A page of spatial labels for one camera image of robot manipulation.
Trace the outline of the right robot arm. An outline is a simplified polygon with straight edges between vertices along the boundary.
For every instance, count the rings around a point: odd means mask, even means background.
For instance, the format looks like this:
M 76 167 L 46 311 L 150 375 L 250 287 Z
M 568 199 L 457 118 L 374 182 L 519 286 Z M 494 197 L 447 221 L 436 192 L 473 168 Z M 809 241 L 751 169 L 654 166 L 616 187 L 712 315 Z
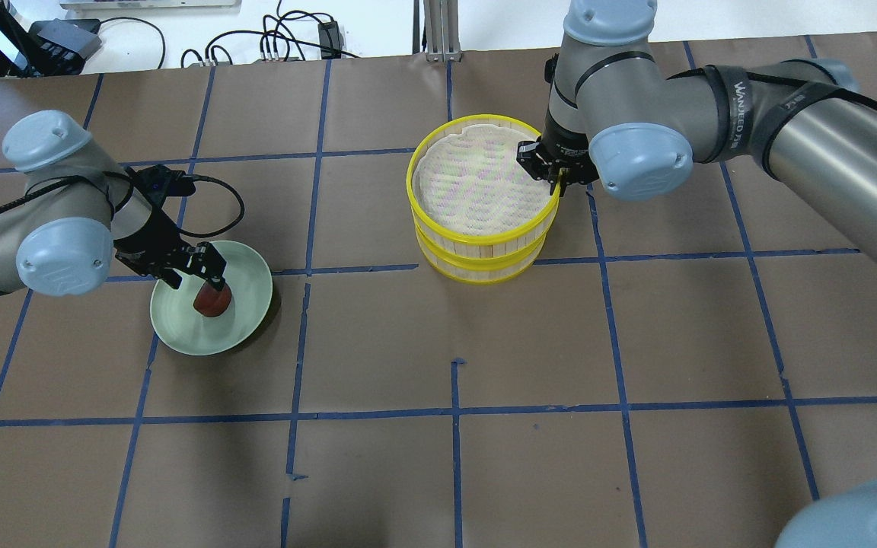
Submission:
M 877 263 L 877 100 L 835 59 L 662 76 L 649 46 L 654 1 L 573 1 L 543 134 L 516 162 L 550 194 L 598 181 L 643 201 L 686 183 L 697 164 L 751 156 Z

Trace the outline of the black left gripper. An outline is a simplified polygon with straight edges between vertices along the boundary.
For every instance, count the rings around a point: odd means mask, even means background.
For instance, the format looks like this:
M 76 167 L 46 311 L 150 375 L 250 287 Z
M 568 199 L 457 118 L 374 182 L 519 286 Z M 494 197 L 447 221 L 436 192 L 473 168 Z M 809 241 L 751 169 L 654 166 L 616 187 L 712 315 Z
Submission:
M 180 229 L 161 209 L 150 212 L 135 232 L 115 240 L 115 259 L 139 276 L 150 276 L 178 290 L 181 272 L 202 279 L 210 288 L 225 288 L 227 265 L 212 242 L 190 246 L 181 239 Z

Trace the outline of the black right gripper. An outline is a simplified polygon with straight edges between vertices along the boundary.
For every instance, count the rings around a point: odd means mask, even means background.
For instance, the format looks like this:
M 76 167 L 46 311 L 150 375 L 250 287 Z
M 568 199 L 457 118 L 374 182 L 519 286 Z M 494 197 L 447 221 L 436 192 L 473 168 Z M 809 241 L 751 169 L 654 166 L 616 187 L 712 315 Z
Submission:
M 533 180 L 556 187 L 560 198 L 569 185 L 586 185 L 599 178 L 585 134 L 545 134 L 536 140 L 522 140 L 516 146 L 516 163 Z

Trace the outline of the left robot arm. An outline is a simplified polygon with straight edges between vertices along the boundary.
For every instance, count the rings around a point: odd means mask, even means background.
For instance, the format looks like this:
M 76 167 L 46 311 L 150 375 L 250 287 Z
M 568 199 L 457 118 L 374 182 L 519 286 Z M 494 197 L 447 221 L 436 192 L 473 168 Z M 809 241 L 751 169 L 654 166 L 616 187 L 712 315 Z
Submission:
M 0 296 L 22 288 L 87 294 L 107 281 L 118 260 L 174 290 L 183 275 L 202 279 L 195 309 L 209 317 L 226 310 L 232 292 L 222 254 L 206 234 L 183 231 L 163 209 L 167 197 L 194 194 L 196 176 L 164 165 L 123 167 L 56 109 L 16 122 L 2 151 L 27 186 L 22 197 L 0 205 Z

